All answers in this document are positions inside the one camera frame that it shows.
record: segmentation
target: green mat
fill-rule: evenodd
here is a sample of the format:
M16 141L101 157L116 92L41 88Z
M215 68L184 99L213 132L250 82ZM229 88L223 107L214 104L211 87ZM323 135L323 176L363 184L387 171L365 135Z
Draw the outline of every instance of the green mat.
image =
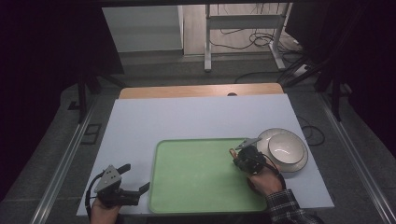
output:
M164 140L157 146L149 193L154 213L257 212L255 194L228 152L244 138Z

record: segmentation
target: cable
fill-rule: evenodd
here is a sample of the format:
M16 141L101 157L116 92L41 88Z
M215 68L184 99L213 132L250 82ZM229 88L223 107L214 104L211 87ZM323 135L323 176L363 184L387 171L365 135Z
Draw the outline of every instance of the cable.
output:
M257 32L257 29L256 29L256 32L254 34L250 35L248 39L250 40L250 42L254 43L255 46L264 47L264 46L269 45L270 41L274 40L274 37L271 36L271 35L268 35L266 33ZM265 43L264 44L258 44L257 40L264 40Z
M304 62L308 60L308 57L306 55L303 55L303 57L299 58L296 62L292 63L288 69L286 69L283 74L277 79L277 83L283 85L284 81L287 81L294 73L296 68L299 65L302 65Z
M242 76L240 76L240 77L237 77L237 78L235 79L235 81L233 82L233 84L237 84L237 83L238 83L238 80L241 79L241 78L243 78L243 77L248 77L248 76L256 75L256 74L268 74L268 73L279 73L279 72L253 72L253 73L246 73L246 74L244 74L244 75L242 75Z
M279 40L279 45L277 46L277 49L280 52L304 52L304 50L300 49L300 50L295 50L295 49L288 49L285 47L285 45L283 45L283 43Z
M277 12L279 11L279 5L280 5L280 3L277 4L276 14L277 14Z
M302 127L301 130L304 130L307 128L311 129L311 132L312 132L312 129L318 131L320 133L320 135L322 136L322 139L320 141L318 141L317 143L307 143L309 146L317 147L317 146L322 145L325 142L326 137L325 137L323 131L321 131L318 127L312 126L312 125L306 125L306 126Z
M264 154L262 154L266 159L268 159L272 164L273 164L273 166L274 166L274 168L276 168L276 170L279 172L279 170L277 169L277 167L275 166L275 164L274 164L274 162L267 156L267 155L264 155Z
M309 129L309 131L310 131L310 132L309 132L309 135L306 135L306 136L305 136L305 139L306 139L306 140L311 139L311 138L314 136L314 131L317 131L317 132L321 135L321 140L318 141L318 142L316 142L316 143L309 143L309 142L307 141L307 144L308 144L309 146L311 146L311 147L317 147L317 146L322 145L322 144L325 142L326 137L325 137L325 135L324 135L324 132L323 132L321 129L319 129L318 127L316 127L316 126L314 126L314 125L311 125L311 124L309 123L308 120L304 119L304 118L301 117L301 116L296 116L296 117L297 117L297 119L301 119L301 120L303 120L305 123L307 123L307 125L302 125L302 127L301 127L301 130L302 130L302 131L303 131L303 130L306 130L306 129Z
M295 51L295 52L283 52L283 54L282 54L282 60L283 61L285 61L285 62L288 62L288 63L295 63L295 62L297 62L298 61L298 59L296 60L296 61L290 61L289 59L287 59L285 56L286 55L292 55L292 54L300 54L300 55L302 55L302 57L304 56L304 53L302 52L302 51Z
M225 4L223 4L223 7L224 7L224 11L225 11L225 13L227 13L227 15L228 15L227 8L225 8Z
M243 30L245 30L245 29L238 29L238 30L234 30L234 31L230 31L230 32L225 32L225 33L224 33L224 32L222 31L222 29L220 29L221 33L224 34L224 35L233 34L233 33L239 32L239 31L243 31Z
M262 10L260 11L260 14L262 14L263 10L264 10L264 3L262 3Z
M236 47L231 47L231 46L227 46L227 45L214 44L211 40L209 40L209 43L212 44L213 46L224 47L224 48L228 48L228 49L247 49L248 47L250 47L254 44L254 43L250 43L249 45L247 45L245 47L236 48Z
M91 189L93 184L95 183L95 181L97 179L99 179L100 177L103 176L103 174L105 173L105 171L103 171L101 174L97 175L91 182L90 186L87 189L87 192L85 192L85 209L87 210L87 215L88 215L88 219L91 221Z
M254 9L257 9L257 10L259 10L258 8L257 8L257 5L258 5L258 3L256 3L256 6L250 11L250 14L252 14L253 13L253 11L254 11Z

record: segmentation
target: wall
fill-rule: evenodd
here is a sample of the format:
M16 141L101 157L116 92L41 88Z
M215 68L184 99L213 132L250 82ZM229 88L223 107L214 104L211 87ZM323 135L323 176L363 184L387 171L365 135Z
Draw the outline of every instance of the wall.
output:
M118 52L182 49L178 6L102 8Z

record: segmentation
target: sleeve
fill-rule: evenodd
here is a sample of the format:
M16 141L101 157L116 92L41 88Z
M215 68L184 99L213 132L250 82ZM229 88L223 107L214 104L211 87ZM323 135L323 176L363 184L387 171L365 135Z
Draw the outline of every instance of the sleeve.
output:
M322 224L319 217L308 215L297 203L291 189L285 189L267 196L271 220L274 224Z

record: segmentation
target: white board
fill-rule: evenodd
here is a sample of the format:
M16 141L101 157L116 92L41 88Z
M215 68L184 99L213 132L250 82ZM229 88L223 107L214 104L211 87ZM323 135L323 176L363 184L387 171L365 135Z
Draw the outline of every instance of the white board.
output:
M155 148L162 140L255 138L271 128L296 133L306 144L287 94L117 100L86 189L109 164L131 163L121 187L138 190L150 181ZM285 178L302 208L334 207L309 148L305 168ZM120 212L151 215L148 203L145 193L138 206L123 206ZM86 216L83 201L77 215Z

